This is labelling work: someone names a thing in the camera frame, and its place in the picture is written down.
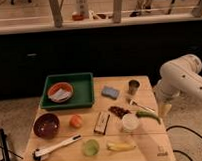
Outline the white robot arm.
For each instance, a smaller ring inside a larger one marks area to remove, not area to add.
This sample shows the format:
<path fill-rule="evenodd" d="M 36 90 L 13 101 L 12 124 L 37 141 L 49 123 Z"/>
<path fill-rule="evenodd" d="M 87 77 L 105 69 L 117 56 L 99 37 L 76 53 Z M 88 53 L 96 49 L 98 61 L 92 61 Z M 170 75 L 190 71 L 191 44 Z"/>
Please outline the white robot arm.
<path fill-rule="evenodd" d="M 187 54 L 164 63 L 159 70 L 160 79 L 154 88 L 159 116 L 170 111 L 171 101 L 185 92 L 202 101 L 202 62 L 199 57 Z"/>

